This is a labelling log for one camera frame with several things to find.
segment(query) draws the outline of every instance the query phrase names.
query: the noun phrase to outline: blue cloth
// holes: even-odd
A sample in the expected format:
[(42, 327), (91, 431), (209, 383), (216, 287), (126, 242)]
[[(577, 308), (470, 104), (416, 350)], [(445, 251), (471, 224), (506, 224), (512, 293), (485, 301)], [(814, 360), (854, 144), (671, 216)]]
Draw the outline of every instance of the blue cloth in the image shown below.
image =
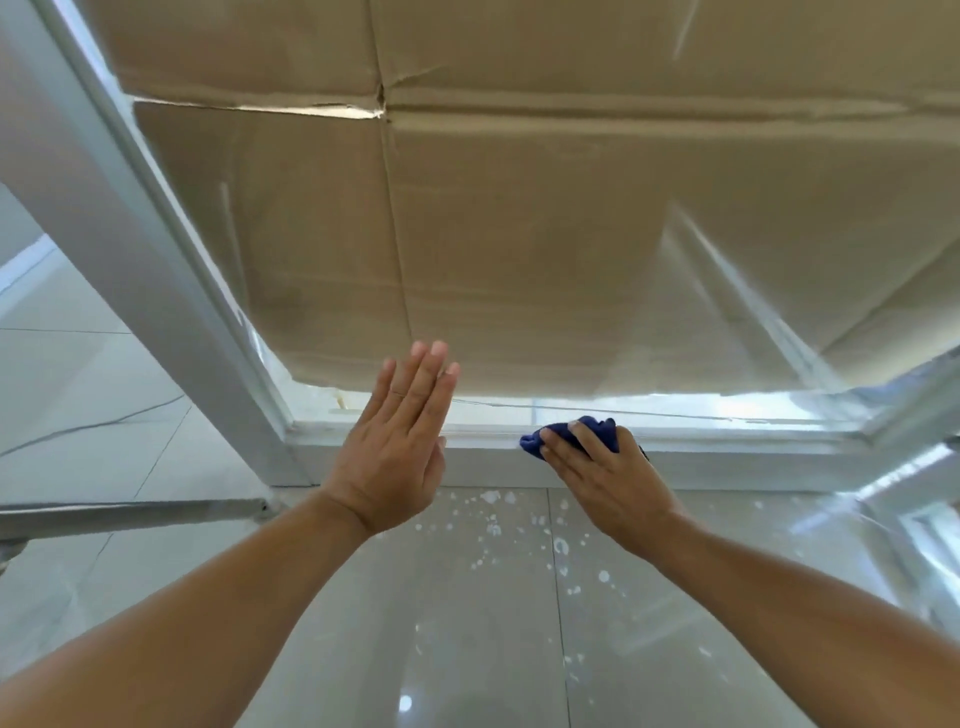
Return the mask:
[[(590, 415), (584, 415), (580, 418), (580, 422), (593, 430), (593, 433), (600, 438), (600, 442), (606, 445), (607, 449), (611, 452), (620, 452), (620, 446), (616, 442), (616, 422), (613, 421), (613, 418), (604, 420), (603, 422), (597, 422)], [(566, 423), (554, 423), (547, 425), (547, 427), (564, 438), (580, 452), (587, 452), (584, 450), (584, 446), (580, 444), (580, 441), (570, 432), (570, 428), (566, 426)], [(543, 438), (540, 437), (539, 429), (532, 435), (523, 435), (520, 438), (520, 446), (534, 457), (538, 457), (540, 460), (543, 459), (543, 456), (540, 454), (540, 448), (543, 447)]]

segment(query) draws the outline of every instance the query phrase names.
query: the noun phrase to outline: tile floor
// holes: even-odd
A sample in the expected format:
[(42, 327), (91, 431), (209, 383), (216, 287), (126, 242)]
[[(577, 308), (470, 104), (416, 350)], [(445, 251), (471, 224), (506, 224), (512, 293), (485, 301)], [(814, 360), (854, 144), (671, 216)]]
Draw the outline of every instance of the tile floor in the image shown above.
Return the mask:
[[(264, 493), (60, 253), (0, 297), (0, 361), (0, 451), (13, 450), (0, 457), (4, 501)], [(107, 422), (115, 424), (15, 449)], [(840, 497), (683, 497), (727, 535), (923, 612), (883, 535)], [(0, 578), (0, 674), (253, 528), (227, 522), (31, 543)], [(599, 534), (565, 491), (452, 487), (335, 575), (241, 725), (810, 723), (723, 627)]]

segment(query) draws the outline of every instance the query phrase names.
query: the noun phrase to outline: finger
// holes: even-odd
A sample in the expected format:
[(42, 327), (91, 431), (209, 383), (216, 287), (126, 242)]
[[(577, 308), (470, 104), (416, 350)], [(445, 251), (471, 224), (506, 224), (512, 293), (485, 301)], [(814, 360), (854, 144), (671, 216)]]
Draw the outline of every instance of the finger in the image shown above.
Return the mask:
[(401, 430), (409, 431), (417, 421), (437, 384), (437, 376), (444, 366), (444, 359), (446, 359), (446, 344), (443, 341), (433, 342), (430, 353), (420, 362), (420, 368), (417, 369), (417, 375), (414, 376), (413, 384), (410, 385), (406, 397), (391, 418), (391, 422), (396, 423)]
[(577, 441), (584, 446), (584, 450), (587, 451), (587, 455), (594, 463), (610, 467), (616, 462), (616, 456), (600, 441), (596, 433), (582, 422), (574, 420), (567, 425), (567, 428), (577, 438)]
[(554, 432), (549, 427), (540, 431), (540, 437), (548, 448), (550, 448), (564, 464), (581, 477), (587, 477), (591, 468), (596, 466), (582, 452), (574, 448), (568, 442)]
[(369, 422), (373, 415), (380, 411), (380, 407), (383, 406), (387, 395), (390, 394), (390, 382), (394, 380), (395, 371), (396, 360), (384, 359), (383, 366), (380, 367), (380, 374), (376, 376), (376, 384), (373, 386), (370, 401), (367, 402), (367, 406), (364, 407), (363, 412), (360, 413), (360, 419), (357, 420), (358, 425)]
[(453, 401), (453, 390), (457, 387), (458, 376), (460, 376), (460, 365), (453, 362), (437, 379), (420, 416), (410, 428), (410, 435), (415, 440), (432, 440), (440, 434), (440, 430), (444, 427), (446, 413)]
[(560, 480), (566, 483), (570, 490), (578, 489), (583, 485), (580, 475), (568, 466), (552, 448), (544, 445), (540, 448), (540, 454), (546, 460), (547, 465), (553, 468), (554, 472), (560, 476)]
[(643, 451), (643, 448), (636, 441), (634, 434), (626, 427), (616, 426), (616, 442), (620, 446), (620, 452), (624, 454), (643, 455), (643, 457), (647, 457), (647, 453)]
[(430, 500), (433, 500), (437, 488), (440, 487), (440, 482), (444, 479), (444, 471), (446, 470), (444, 448), (446, 448), (446, 438), (437, 438), (433, 450), (430, 452), (430, 459), (427, 460), (426, 470), (423, 471), (423, 492)]
[(400, 407), (400, 403), (403, 402), (403, 398), (407, 396), (407, 392), (410, 390), (410, 385), (417, 375), (417, 369), (420, 368), (424, 356), (426, 356), (426, 344), (422, 341), (415, 341), (410, 348), (410, 355), (403, 363), (403, 370), (391, 384), (387, 399), (377, 412), (381, 421), (389, 420)]

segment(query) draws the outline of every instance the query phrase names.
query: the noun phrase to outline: left hand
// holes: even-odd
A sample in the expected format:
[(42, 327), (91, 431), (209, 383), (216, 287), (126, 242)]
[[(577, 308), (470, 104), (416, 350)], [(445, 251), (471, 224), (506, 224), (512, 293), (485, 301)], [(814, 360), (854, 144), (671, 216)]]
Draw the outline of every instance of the left hand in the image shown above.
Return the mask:
[(370, 401), (337, 455), (319, 495), (349, 509), (369, 536), (424, 510), (444, 475), (446, 412), (460, 374), (443, 371), (447, 345), (418, 341), (399, 373), (383, 363)]

